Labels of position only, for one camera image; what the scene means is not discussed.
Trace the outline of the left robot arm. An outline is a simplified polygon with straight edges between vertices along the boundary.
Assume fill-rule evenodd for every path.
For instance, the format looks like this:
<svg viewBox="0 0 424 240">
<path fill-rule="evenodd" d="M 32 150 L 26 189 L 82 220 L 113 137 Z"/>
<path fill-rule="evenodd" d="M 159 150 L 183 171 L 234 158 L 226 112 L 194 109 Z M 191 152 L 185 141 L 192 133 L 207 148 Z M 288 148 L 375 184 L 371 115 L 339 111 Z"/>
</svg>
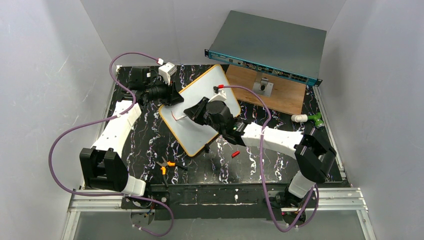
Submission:
<svg viewBox="0 0 424 240">
<path fill-rule="evenodd" d="M 149 68 L 136 68 L 124 91 L 117 101 L 114 119 L 110 120 L 100 137 L 91 148 L 83 148 L 79 154 L 86 186 L 93 189 L 111 190 L 124 195 L 142 197 L 146 182 L 131 176 L 121 159 L 124 144 L 136 120 L 142 114 L 142 107 L 158 101 L 173 106 L 184 101 L 179 94 L 172 75 L 177 67 L 168 62 L 152 74 Z"/>
</svg>

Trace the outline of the yellow-framed whiteboard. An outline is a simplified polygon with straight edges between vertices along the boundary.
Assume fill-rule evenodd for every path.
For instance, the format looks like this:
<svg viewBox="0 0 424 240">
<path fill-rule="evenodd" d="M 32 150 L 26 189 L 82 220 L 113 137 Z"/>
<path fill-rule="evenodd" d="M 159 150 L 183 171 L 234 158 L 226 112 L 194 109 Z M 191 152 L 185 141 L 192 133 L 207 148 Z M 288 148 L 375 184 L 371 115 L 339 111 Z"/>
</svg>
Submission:
<svg viewBox="0 0 424 240">
<path fill-rule="evenodd" d="M 228 134 L 241 113 L 225 72 L 218 64 L 179 94 L 183 102 L 173 106 L 162 105 L 158 112 L 190 157 L 197 155 L 216 136 Z"/>
</svg>

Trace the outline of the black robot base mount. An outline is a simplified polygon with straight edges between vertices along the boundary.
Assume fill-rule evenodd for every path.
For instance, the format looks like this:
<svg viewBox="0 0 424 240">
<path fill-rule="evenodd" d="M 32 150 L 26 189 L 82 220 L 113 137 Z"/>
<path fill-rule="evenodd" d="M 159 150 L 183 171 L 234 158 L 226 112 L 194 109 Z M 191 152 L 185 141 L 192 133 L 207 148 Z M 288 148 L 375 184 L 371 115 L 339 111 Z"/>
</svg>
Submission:
<svg viewBox="0 0 424 240">
<path fill-rule="evenodd" d="M 260 183 L 150 185 L 146 195 L 165 204 L 177 219 L 266 219 L 270 214 Z"/>
</svg>

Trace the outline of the red whiteboard marker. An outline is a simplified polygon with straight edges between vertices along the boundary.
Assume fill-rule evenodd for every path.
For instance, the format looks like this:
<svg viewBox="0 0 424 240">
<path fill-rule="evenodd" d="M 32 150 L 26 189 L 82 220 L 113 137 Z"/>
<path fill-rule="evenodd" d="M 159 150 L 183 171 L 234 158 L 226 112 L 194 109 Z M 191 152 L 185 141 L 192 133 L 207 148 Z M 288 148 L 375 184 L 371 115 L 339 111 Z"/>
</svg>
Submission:
<svg viewBox="0 0 424 240">
<path fill-rule="evenodd" d="M 180 121 L 180 120 L 189 118 L 188 115 L 185 114 L 185 113 L 183 113 L 181 115 L 176 115 L 173 111 L 171 111 L 171 116 L 175 121 Z"/>
</svg>

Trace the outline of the red marker cap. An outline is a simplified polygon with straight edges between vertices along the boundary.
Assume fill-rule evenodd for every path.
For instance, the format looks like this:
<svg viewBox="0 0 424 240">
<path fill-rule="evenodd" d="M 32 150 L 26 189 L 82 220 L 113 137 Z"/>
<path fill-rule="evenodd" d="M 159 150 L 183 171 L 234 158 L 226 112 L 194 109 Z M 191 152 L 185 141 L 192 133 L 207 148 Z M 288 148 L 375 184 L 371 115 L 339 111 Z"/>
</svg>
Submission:
<svg viewBox="0 0 424 240">
<path fill-rule="evenodd" d="M 240 154 L 240 151 L 239 150 L 237 150 L 237 151 L 235 151 L 234 153 L 232 153 L 231 154 L 231 157 L 232 158 L 235 158 L 236 156 L 238 156 Z"/>
</svg>

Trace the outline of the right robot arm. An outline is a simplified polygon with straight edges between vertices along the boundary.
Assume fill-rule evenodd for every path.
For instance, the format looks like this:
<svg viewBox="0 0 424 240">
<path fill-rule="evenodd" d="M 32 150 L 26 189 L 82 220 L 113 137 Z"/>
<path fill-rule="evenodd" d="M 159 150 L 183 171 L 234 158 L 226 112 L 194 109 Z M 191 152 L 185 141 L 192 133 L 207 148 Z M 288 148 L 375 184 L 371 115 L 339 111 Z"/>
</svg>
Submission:
<svg viewBox="0 0 424 240">
<path fill-rule="evenodd" d="M 298 207 L 315 184 L 327 180 L 337 156 L 335 149 L 316 129 L 312 129 L 310 133 L 303 133 L 262 127 L 233 116 L 228 106 L 221 100 L 209 101 L 203 97 L 183 113 L 198 125 L 210 126 L 230 144 L 263 147 L 297 161 L 298 173 L 279 197 L 270 199 L 270 204 L 274 208 Z"/>
</svg>

